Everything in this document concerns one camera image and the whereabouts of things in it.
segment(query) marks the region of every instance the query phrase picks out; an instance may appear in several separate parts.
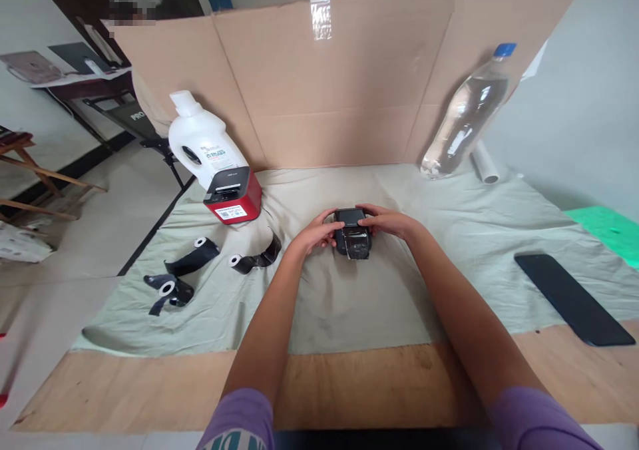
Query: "cardboard backdrop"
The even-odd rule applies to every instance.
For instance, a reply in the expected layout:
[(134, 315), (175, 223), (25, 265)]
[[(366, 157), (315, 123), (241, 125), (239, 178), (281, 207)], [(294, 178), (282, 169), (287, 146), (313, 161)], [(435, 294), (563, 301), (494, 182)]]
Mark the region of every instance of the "cardboard backdrop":
[(518, 44), (517, 83), (571, 2), (303, 1), (113, 30), (171, 118), (169, 94), (190, 90), (255, 170), (387, 164), (421, 160), (501, 42)]

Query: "wooden board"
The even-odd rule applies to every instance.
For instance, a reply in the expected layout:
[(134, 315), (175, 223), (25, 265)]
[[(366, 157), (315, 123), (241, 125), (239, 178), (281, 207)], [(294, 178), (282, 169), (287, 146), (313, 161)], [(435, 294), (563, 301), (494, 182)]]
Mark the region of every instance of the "wooden board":
[[(639, 339), (639, 320), (624, 323)], [(589, 347), (568, 326), (514, 336), (548, 390), (581, 423), (639, 423), (639, 347)], [(12, 430), (201, 431), (234, 352), (182, 357), (68, 353)], [(292, 355), (277, 429), (441, 427), (486, 422), (447, 343)]]

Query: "purple shirt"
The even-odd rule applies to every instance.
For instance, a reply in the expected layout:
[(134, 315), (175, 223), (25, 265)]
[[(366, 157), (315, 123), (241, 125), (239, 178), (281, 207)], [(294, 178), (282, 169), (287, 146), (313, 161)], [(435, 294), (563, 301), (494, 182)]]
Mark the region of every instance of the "purple shirt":
[[(488, 409), (504, 450), (603, 450), (547, 393), (527, 387), (504, 390)], [(275, 450), (273, 409), (257, 390), (224, 397), (198, 444), (200, 450)]]

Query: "ribbon roll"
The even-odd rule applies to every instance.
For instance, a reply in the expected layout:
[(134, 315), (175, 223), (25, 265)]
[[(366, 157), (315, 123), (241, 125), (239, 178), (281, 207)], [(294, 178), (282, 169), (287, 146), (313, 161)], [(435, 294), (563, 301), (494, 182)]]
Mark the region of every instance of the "ribbon roll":
[(172, 274), (176, 277), (191, 274), (196, 270), (201, 269), (215, 257), (220, 255), (219, 247), (215, 245), (215, 242), (207, 239), (206, 237), (199, 237), (195, 239), (193, 246), (195, 247), (195, 250), (188, 255), (185, 255), (177, 262), (164, 263), (167, 274)]
[(255, 267), (268, 267), (275, 262), (282, 249), (280, 238), (273, 232), (271, 244), (260, 255), (242, 257), (235, 254), (228, 259), (228, 265), (239, 273), (246, 275)]
[(148, 313), (156, 317), (160, 315), (167, 300), (172, 306), (184, 307), (191, 301), (195, 294), (193, 287), (178, 279), (176, 276), (169, 274), (144, 276), (144, 283), (157, 290), (160, 296), (160, 299), (153, 304)]

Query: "black folding chair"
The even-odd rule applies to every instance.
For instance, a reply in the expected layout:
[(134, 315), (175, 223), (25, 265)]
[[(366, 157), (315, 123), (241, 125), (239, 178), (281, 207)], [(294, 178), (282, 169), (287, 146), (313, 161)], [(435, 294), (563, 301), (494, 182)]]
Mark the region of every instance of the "black folding chair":
[[(151, 124), (151, 121), (140, 108), (138, 101), (124, 101), (123, 97), (127, 94), (130, 95), (130, 92), (124, 91), (117, 95), (99, 97), (97, 99), (83, 99), (82, 101), (140, 139), (140, 145), (142, 147), (152, 148), (159, 152), (164, 157), (164, 161), (170, 167), (171, 172), (173, 172), (175, 180), (178, 181), (181, 188), (184, 188), (182, 179), (178, 171), (175, 170), (174, 163), (177, 162), (177, 159), (168, 145), (168, 139), (158, 136), (153, 124)], [(98, 106), (99, 103), (105, 101), (116, 101), (120, 105), (113, 109), (103, 109)]]

